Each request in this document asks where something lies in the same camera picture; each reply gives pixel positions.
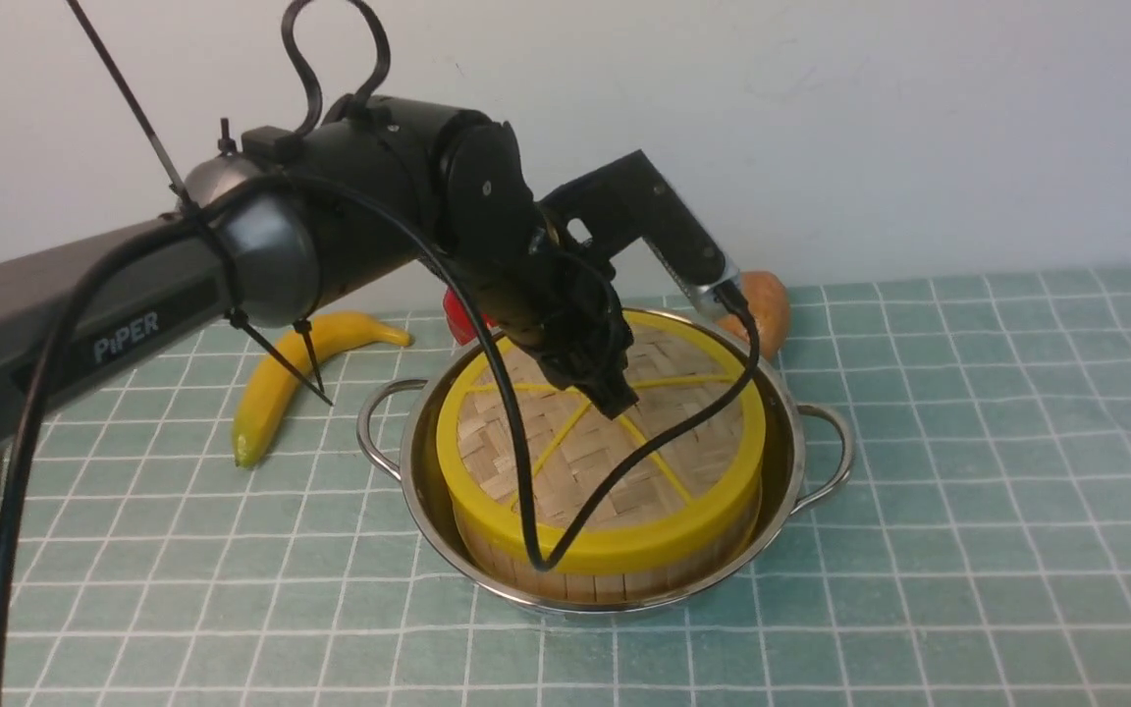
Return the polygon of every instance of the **pot handle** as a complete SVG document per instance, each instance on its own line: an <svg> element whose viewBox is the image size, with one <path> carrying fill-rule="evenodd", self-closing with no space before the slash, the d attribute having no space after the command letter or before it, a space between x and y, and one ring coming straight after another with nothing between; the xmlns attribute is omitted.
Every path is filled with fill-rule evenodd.
<svg viewBox="0 0 1131 707"><path fill-rule="evenodd" d="M404 393L404 390L421 390L426 388L428 382L430 381L426 379L400 379L383 385L382 388L373 390L369 398L365 398L364 406L361 406L360 416L355 420L355 442L361 446L361 451L364 451L364 456L369 457L373 465L396 480L396 483L399 483L399 465L396 465L395 462L390 460L390 457L378 449L377 442L373 442L373 433L369 431L373 422L373 412L382 405L383 399L390 398L391 395Z"/></svg>
<svg viewBox="0 0 1131 707"><path fill-rule="evenodd" d="M791 515L797 515L803 510L811 509L812 506L824 500L824 498L840 491L840 488L849 480L853 469L853 431L845 416L837 412L835 407L814 406L814 404L803 403L797 406L797 412L802 415L818 417L827 421L836 429L836 434L840 436L840 463L836 466L836 473L831 474L829 482L805 495L797 497L797 502L793 505Z"/></svg>

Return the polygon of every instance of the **woven bamboo lid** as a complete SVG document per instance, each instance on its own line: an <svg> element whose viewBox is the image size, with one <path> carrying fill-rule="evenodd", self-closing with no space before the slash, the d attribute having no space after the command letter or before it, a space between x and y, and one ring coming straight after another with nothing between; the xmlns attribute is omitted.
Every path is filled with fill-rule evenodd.
<svg viewBox="0 0 1131 707"><path fill-rule="evenodd" d="M741 374L735 354L694 326L644 312L628 312L628 320L634 344L625 377L640 402L615 421L578 390L553 388L534 360L500 342L525 421L546 553L619 462L714 402ZM654 568L709 545L753 500L763 433L762 403L750 386L625 475L567 552L562 571ZM525 559L511 438L485 357L473 360L454 383L437 440L458 518Z"/></svg>

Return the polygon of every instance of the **red object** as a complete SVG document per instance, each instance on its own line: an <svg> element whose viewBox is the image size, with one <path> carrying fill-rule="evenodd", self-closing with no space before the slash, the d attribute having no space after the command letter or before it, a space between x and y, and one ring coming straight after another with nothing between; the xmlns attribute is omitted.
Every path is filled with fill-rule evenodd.
<svg viewBox="0 0 1131 707"><path fill-rule="evenodd" d="M448 328L452 331L452 338L457 340L457 344L465 346L477 336L474 325L470 324L470 318L465 316L461 301L457 299L457 294L451 291L451 287L443 294L443 317L448 318ZM486 314L483 314L483 321L486 322L487 327L494 325Z"/></svg>

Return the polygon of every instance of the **tiled surface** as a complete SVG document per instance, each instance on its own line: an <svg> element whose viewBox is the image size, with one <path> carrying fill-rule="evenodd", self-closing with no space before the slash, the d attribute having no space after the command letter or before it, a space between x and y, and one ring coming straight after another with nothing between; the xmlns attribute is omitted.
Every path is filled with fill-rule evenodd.
<svg viewBox="0 0 1131 707"><path fill-rule="evenodd" d="M251 473L257 355L204 331L46 431L9 704L1131 706L1131 268L792 295L779 363L852 416L854 482L687 609L603 627L477 594L355 449L374 386L448 360L435 313L328 365L336 407L301 397Z"/></svg>

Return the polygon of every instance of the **potato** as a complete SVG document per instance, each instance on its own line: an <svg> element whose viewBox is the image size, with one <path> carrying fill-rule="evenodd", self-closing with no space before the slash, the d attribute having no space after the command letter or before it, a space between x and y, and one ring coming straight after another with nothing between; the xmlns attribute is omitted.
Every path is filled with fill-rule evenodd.
<svg viewBox="0 0 1131 707"><path fill-rule="evenodd" d="M741 273L741 292L749 300L749 312L758 322L758 344L762 348L762 356L774 359L788 338L788 327L792 325L793 310L785 283L779 282L774 273L748 270ZM749 342L749 335L735 314L727 314L718 319L717 324L724 331Z"/></svg>

